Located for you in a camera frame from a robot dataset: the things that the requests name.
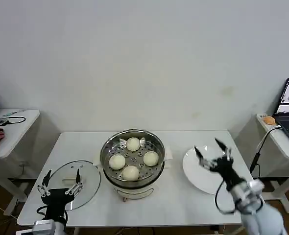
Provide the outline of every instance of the orange object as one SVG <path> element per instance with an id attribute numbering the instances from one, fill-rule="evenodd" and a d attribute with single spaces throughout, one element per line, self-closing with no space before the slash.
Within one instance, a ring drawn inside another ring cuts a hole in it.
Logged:
<path id="1" fill-rule="evenodd" d="M 263 121 L 267 124 L 267 125 L 274 125 L 275 124 L 275 119 L 271 116 L 266 116 L 263 118 Z"/>

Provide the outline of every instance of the black cable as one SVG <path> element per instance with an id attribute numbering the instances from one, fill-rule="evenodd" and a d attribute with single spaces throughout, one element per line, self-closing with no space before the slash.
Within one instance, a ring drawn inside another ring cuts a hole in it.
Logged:
<path id="1" fill-rule="evenodd" d="M 64 210 L 64 212 L 65 212 L 66 223 L 67 223 L 67 221 L 68 221 L 68 214 L 67 214 L 67 211 L 66 211 L 66 210 Z"/>
<path id="2" fill-rule="evenodd" d="M 259 163 L 257 163 L 257 166 L 259 167 L 259 176 L 258 176 L 258 179 L 260 179 L 260 176 L 261 176 L 261 166 Z"/>
<path id="3" fill-rule="evenodd" d="M 235 211 L 236 211 L 236 207 L 235 207 L 232 211 L 223 211 L 223 210 L 220 209 L 220 207 L 218 207 L 218 204 L 217 204 L 217 195 L 218 195 L 218 192 L 219 192 L 219 190 L 221 189 L 223 183 L 224 183 L 224 180 L 223 180 L 222 183 L 218 186 L 217 192 L 216 192 L 216 194 L 215 194 L 215 205 L 216 205 L 218 211 L 221 212 L 222 214 L 233 214 L 233 213 L 235 213 Z"/>
<path id="4" fill-rule="evenodd" d="M 10 122 L 9 120 L 7 120 L 4 123 L 0 124 L 0 126 L 6 126 L 6 125 L 9 125 L 9 124 L 18 124 L 18 123 L 22 123 L 22 122 L 26 121 L 25 117 L 6 117 L 6 118 L 4 117 L 4 118 L 0 118 L 0 120 L 10 119 L 10 118 L 22 118 L 23 120 L 18 121 L 18 122 Z"/>
<path id="5" fill-rule="evenodd" d="M 42 206 L 42 207 L 39 207 L 38 209 L 37 209 L 37 213 L 38 214 L 40 214 L 40 215 L 44 215 L 44 216 L 46 216 L 46 214 L 44 214 L 43 212 L 40 212 L 42 209 L 44 209 L 44 208 L 47 208 L 48 206 Z"/>
<path id="6" fill-rule="evenodd" d="M 277 129 L 281 129 L 281 128 L 282 128 L 281 126 L 278 126 L 278 127 L 274 128 L 274 129 L 271 129 L 270 131 L 268 131 L 268 132 L 266 133 L 266 135 L 265 135 L 265 137 L 264 137 L 264 139 L 263 139 L 263 141 L 262 141 L 262 143 L 261 143 L 261 146 L 260 146 L 258 152 L 254 155 L 253 161 L 252 161 L 252 163 L 251 163 L 251 165 L 250 165 L 250 168 L 249 168 L 250 173 L 253 172 L 254 168 L 255 168 L 255 167 L 257 166 L 257 164 L 258 164 L 258 160 L 259 160 L 259 158 L 260 158 L 260 151 L 261 151 L 261 149 L 262 149 L 262 147 L 263 147 L 263 145 L 264 145 L 264 143 L 265 143 L 268 135 L 269 135 L 272 131 L 277 130 Z"/>

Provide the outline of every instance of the glass lid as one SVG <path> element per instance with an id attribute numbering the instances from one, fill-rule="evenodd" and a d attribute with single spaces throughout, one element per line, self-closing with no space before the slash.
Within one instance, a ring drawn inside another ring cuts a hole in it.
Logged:
<path id="1" fill-rule="evenodd" d="M 75 199 L 65 206 L 65 210 L 75 210 L 89 202 L 100 187 L 101 175 L 98 168 L 88 161 L 74 161 L 57 169 L 50 177 L 48 189 L 72 188 L 77 170 L 81 176 L 82 189 Z"/>

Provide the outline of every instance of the table leg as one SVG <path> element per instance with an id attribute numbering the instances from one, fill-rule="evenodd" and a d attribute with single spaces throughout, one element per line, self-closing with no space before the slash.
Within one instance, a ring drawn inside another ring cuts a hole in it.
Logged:
<path id="1" fill-rule="evenodd" d="M 21 191 L 25 191 L 26 188 L 28 187 L 28 183 L 22 183 L 20 186 L 19 186 L 19 189 Z M 18 197 L 14 196 L 11 200 L 11 202 L 8 204 L 7 208 L 5 209 L 4 211 L 4 215 L 6 216 L 10 216 L 16 206 L 16 203 L 17 202 L 21 202 L 21 200 L 19 200 Z"/>
<path id="2" fill-rule="evenodd" d="M 285 193 L 289 190 L 289 178 L 281 185 L 276 181 L 271 181 L 271 184 L 274 187 L 273 192 L 264 192 L 262 197 L 265 200 L 280 200 L 284 206 L 284 209 L 289 213 L 289 200 L 285 196 Z"/>
<path id="3" fill-rule="evenodd" d="M 0 176 L 0 185 L 10 192 L 13 196 L 16 196 L 21 202 L 26 201 L 27 196 L 21 191 L 15 184 L 6 178 Z"/>

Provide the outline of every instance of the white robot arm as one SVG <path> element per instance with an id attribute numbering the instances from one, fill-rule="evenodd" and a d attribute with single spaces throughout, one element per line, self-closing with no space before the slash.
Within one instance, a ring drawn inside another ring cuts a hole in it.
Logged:
<path id="1" fill-rule="evenodd" d="M 196 147 L 194 149 L 199 158 L 199 164 L 209 171 L 219 173 L 223 178 L 223 182 L 226 183 L 227 191 L 233 196 L 235 209 L 222 211 L 218 207 L 216 194 L 217 209 L 223 214 L 239 211 L 243 226 L 249 235 L 287 235 L 281 214 L 261 198 L 264 184 L 258 179 L 247 182 L 239 177 L 232 167 L 234 159 L 231 156 L 231 148 L 217 139 L 216 142 L 220 146 L 223 155 L 212 161 L 204 159 L 200 151 Z"/>

